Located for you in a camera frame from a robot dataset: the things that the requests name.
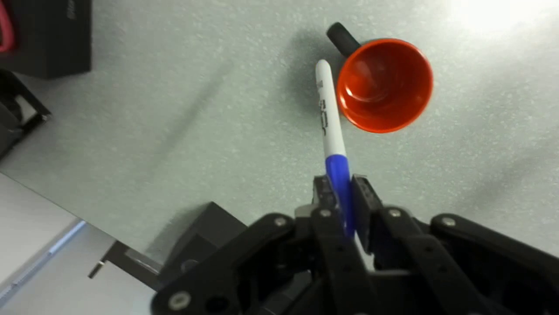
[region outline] gray table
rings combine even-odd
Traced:
[[[55,116],[3,172],[142,251],[209,200],[242,220],[293,213],[324,172],[314,66],[359,38],[431,55],[424,118],[343,122],[354,171],[431,218],[457,211],[559,253],[559,8],[553,0],[97,0],[95,69],[25,81]]]

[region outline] bolt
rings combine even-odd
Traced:
[[[389,209],[389,213],[390,213],[392,216],[403,216],[403,211],[401,211],[401,209]]]
[[[333,211],[331,211],[331,209],[328,209],[328,207],[324,207],[324,209],[321,209],[321,214],[322,214],[322,216],[331,216],[331,214],[333,214]]]
[[[287,218],[286,216],[277,216],[277,225],[286,225],[287,223]]]
[[[441,220],[443,220],[443,223],[446,223],[446,225],[450,225],[450,227],[457,225],[457,220],[455,220],[453,216],[445,216],[445,218],[441,218]]]
[[[191,293],[186,291],[186,290],[181,290],[181,291],[177,291],[177,293],[172,295],[172,298],[170,298],[170,309],[172,309],[172,311],[186,309],[186,307],[190,307],[191,300],[193,300]]]

